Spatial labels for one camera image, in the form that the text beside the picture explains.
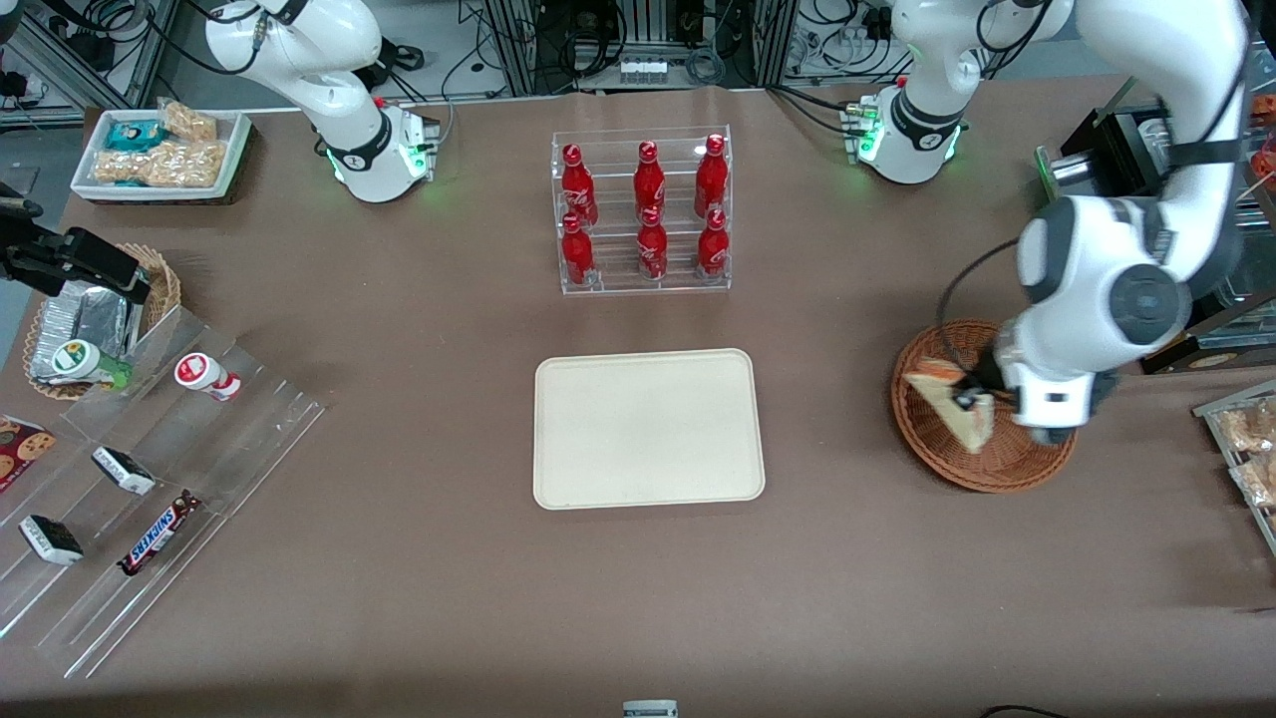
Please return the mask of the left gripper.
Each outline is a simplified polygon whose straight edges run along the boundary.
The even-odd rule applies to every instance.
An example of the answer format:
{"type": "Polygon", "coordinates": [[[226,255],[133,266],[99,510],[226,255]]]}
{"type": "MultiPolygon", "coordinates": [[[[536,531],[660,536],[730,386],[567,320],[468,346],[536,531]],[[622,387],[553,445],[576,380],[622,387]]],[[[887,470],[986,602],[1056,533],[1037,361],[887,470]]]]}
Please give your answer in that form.
{"type": "Polygon", "coordinates": [[[990,392],[1014,400],[1014,418],[1030,429],[1077,429],[1094,413],[1102,369],[1058,353],[1041,342],[998,342],[997,358],[980,356],[977,383],[956,388],[952,400],[963,412],[988,408],[990,392]]]}

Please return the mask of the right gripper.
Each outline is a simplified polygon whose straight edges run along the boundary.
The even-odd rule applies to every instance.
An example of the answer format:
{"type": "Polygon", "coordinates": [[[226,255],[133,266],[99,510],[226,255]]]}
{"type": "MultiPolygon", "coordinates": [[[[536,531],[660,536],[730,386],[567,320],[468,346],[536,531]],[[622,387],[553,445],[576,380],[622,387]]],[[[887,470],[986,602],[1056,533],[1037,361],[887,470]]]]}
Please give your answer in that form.
{"type": "MultiPolygon", "coordinates": [[[[32,224],[43,208],[23,196],[0,198],[4,224],[32,224]]],[[[61,244],[61,263],[36,242],[3,242],[1,277],[28,289],[60,292],[68,281],[84,281],[111,289],[129,304],[151,298],[151,279],[139,259],[87,230],[68,230],[61,244]]]]}

